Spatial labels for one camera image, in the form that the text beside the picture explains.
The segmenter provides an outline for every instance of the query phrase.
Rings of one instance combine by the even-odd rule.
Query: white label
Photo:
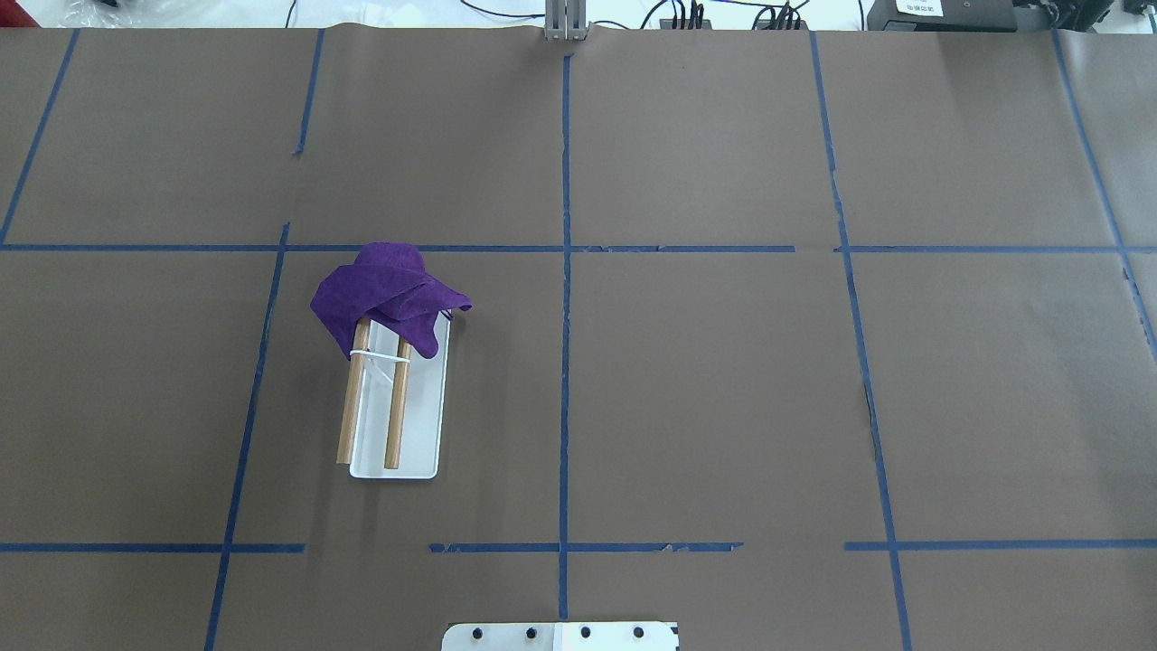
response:
[[[939,0],[896,0],[896,10],[913,16],[944,17],[944,8]]]

